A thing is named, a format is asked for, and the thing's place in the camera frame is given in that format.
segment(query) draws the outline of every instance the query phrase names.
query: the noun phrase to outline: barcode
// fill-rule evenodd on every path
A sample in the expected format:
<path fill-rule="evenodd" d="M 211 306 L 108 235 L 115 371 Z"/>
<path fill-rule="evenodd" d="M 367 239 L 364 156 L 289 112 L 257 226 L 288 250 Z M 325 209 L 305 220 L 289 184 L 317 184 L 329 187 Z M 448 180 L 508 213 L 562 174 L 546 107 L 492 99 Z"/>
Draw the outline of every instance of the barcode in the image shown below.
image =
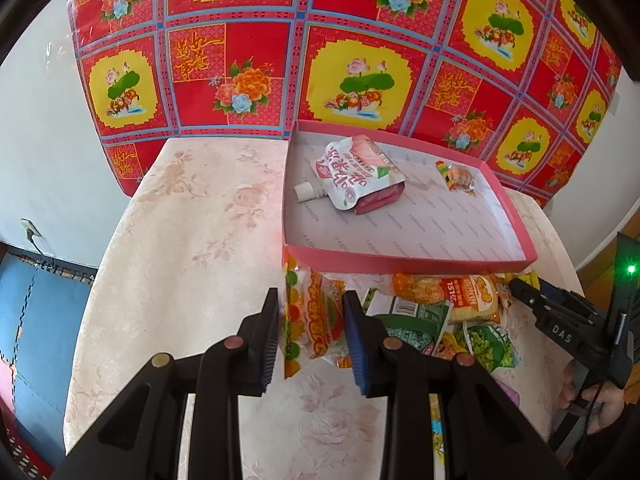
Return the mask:
<path fill-rule="evenodd" d="M 418 304 L 413 301 L 401 300 L 396 298 L 393 314 L 401 314 L 402 316 L 415 317 L 418 313 Z"/>

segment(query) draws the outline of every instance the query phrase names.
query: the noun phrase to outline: orange snack bag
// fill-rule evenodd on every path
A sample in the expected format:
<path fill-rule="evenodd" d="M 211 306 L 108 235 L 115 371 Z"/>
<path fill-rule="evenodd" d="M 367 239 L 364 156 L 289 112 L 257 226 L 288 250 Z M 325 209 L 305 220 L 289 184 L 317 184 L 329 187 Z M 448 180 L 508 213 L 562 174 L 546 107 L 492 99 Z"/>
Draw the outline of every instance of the orange snack bag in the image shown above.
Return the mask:
<path fill-rule="evenodd" d="M 449 300 L 453 311 L 449 322 L 491 319 L 498 311 L 498 293 L 488 277 L 472 274 L 453 278 L 412 276 L 396 273 L 392 277 L 398 296 L 415 303 Z"/>
<path fill-rule="evenodd" d="M 342 318 L 344 283 L 299 265 L 291 256 L 285 271 L 285 378 L 317 357 L 349 367 Z"/>

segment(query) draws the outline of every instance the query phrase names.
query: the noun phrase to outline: plastic wrapper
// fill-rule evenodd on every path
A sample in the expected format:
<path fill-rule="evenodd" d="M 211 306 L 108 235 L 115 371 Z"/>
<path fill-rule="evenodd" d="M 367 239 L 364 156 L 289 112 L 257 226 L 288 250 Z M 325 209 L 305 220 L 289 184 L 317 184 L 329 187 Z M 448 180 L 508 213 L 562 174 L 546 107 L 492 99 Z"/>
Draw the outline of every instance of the plastic wrapper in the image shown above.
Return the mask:
<path fill-rule="evenodd" d="M 392 278 L 398 296 L 416 303 L 453 304 L 450 322 L 491 319 L 498 310 L 498 293 L 487 276 L 473 274 L 452 278 L 396 273 Z"/>
<path fill-rule="evenodd" d="M 450 301 L 420 304 L 370 288 L 362 307 L 367 316 L 382 321 L 390 336 L 431 355 L 447 326 L 452 304 Z"/>
<path fill-rule="evenodd" d="M 336 209 L 363 214 L 395 202 L 404 191 L 404 174 L 365 135 L 330 142 L 310 164 L 316 180 L 294 187 L 299 202 L 329 196 Z"/>
<path fill-rule="evenodd" d="M 529 285 L 535 287 L 537 290 L 540 290 L 540 280 L 538 279 L 538 275 L 535 270 L 531 270 L 524 274 L 513 274 L 511 272 L 506 272 L 503 274 L 489 274 L 489 278 L 492 283 L 495 285 L 496 290 L 498 291 L 499 298 L 499 307 L 498 311 L 494 314 L 491 321 L 496 323 L 505 324 L 505 318 L 509 313 L 509 309 L 513 303 L 513 296 L 511 295 L 511 289 L 509 288 L 509 282 L 513 278 L 520 278 L 524 282 L 529 283 Z"/>
<path fill-rule="evenodd" d="M 324 357 L 339 367 L 350 367 L 344 336 L 342 295 L 344 282 L 330 280 L 289 257 L 285 265 L 284 321 L 285 378 L 305 361 Z"/>
<path fill-rule="evenodd" d="M 455 336 L 458 344 L 473 354 L 489 373 L 499 367 L 515 368 L 520 361 L 507 329 L 500 324 L 468 326 L 464 322 Z"/>
<path fill-rule="evenodd" d="M 466 193 L 476 194 L 476 182 L 471 172 L 464 166 L 457 164 L 447 164 L 439 160 L 436 168 L 442 175 L 450 191 L 462 190 Z"/>
<path fill-rule="evenodd" d="M 433 352 L 433 356 L 451 361 L 456 355 L 460 354 L 461 352 L 468 354 L 466 348 L 464 348 L 456 341 L 456 337 L 451 332 L 445 332 L 444 334 L 442 334 L 442 338 L 436 346 L 436 349 Z"/>

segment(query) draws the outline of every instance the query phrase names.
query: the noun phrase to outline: green snack bag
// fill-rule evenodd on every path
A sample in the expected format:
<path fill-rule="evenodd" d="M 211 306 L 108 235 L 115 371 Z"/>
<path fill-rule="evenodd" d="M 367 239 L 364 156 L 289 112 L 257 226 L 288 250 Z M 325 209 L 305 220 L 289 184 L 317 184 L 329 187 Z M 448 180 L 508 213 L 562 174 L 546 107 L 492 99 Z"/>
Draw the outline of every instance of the green snack bag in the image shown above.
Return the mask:
<path fill-rule="evenodd" d="M 362 307 L 368 316 L 382 321 L 390 336 L 431 355 L 449 322 L 453 304 L 450 301 L 414 303 L 370 288 Z"/>
<path fill-rule="evenodd" d="M 467 326 L 456 332 L 456 341 L 489 373 L 496 368 L 515 368 L 519 362 L 505 327 L 497 323 Z"/>

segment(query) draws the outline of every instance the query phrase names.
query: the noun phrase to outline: table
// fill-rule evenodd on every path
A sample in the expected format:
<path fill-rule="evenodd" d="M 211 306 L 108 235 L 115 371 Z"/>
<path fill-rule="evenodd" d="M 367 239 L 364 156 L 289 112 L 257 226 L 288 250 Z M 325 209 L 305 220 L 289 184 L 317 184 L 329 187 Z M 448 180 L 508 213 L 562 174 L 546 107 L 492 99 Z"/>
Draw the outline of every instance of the table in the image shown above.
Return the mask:
<path fill-rule="evenodd" d="M 111 239 L 78 336 L 64 425 L 69 450 L 156 352 L 180 358 L 235 333 L 282 288 L 282 173 L 287 143 L 269 139 L 170 139 Z M 529 196 L 508 194 L 538 250 L 542 278 L 582 293 L 571 260 Z M 363 288 L 367 277 L 348 277 Z M 508 330 L 517 368 L 494 375 L 520 394 L 520 408 L 548 436 L 569 356 L 514 304 Z M 385 399 L 365 399 L 350 370 L 317 359 L 284 381 L 278 352 L 260 399 L 242 398 L 246 480 L 378 478 Z M 186 477 L 188 413 L 180 477 Z M 266 463 L 277 456 L 275 463 Z"/>

